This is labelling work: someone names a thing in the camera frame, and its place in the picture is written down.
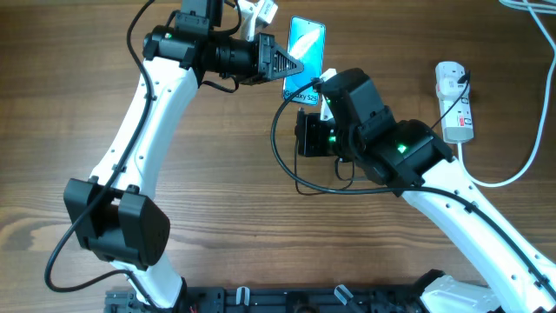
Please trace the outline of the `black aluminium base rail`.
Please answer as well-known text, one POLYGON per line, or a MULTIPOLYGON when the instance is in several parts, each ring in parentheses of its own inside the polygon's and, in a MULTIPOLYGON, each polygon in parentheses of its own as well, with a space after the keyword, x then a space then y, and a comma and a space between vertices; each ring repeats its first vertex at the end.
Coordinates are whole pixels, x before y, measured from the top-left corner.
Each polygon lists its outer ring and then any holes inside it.
POLYGON ((333 289, 189 287, 178 312, 419 312, 427 311, 409 285, 333 289))

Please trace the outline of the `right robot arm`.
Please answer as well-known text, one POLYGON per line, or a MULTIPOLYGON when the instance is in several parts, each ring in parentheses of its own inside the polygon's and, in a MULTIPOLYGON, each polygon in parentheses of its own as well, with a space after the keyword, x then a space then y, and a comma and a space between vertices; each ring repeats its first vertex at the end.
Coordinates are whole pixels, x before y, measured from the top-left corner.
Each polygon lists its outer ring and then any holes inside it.
POLYGON ((361 69, 313 79, 328 119, 300 121, 305 157, 339 157, 429 218, 483 276, 505 312, 553 312, 555 264, 471 181, 452 149, 419 120, 395 121, 361 69))

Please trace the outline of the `white power strip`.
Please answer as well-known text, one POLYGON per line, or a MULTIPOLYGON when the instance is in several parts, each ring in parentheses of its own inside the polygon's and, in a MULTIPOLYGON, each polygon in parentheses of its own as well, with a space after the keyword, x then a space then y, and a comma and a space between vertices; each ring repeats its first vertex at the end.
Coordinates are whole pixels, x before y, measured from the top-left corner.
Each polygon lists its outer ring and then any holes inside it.
POLYGON ((436 84, 441 75, 467 76, 464 91, 455 100, 440 100, 440 127, 446 143, 466 143, 473 139, 473 119, 470 108, 470 73, 453 61, 440 62, 435 67, 436 84))

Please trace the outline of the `white charger plug adapter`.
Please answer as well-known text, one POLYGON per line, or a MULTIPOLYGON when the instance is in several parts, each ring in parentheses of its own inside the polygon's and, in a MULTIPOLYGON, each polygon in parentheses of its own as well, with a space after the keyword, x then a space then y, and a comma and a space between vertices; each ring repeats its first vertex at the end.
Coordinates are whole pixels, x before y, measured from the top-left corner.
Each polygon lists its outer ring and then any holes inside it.
POLYGON ((465 89, 467 76, 447 76, 441 74, 437 78, 436 94, 440 100, 455 100, 465 89))

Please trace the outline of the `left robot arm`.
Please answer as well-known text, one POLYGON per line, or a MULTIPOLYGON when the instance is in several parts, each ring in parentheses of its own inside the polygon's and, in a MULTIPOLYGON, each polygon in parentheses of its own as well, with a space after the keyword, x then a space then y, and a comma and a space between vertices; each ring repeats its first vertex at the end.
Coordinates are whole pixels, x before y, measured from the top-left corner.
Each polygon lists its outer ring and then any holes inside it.
POLYGON ((221 27, 222 1, 185 1, 144 39, 134 55, 136 93, 108 151, 85 181, 63 193, 67 236, 125 275, 142 310, 189 312, 187 284, 166 255, 169 218, 155 204, 163 160, 183 112, 214 72, 256 85, 302 71, 300 61, 265 32, 272 1, 236 1, 236 26, 221 27))

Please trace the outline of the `teal screen Galaxy smartphone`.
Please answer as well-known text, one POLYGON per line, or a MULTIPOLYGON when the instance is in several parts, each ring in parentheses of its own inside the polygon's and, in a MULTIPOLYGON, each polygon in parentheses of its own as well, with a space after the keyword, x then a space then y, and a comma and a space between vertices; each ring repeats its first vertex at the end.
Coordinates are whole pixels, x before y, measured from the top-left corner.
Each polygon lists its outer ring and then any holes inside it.
POLYGON ((323 23, 299 16, 291 18, 288 53, 302 63, 303 72, 283 80, 284 99, 322 74, 325 42, 326 26, 323 23))

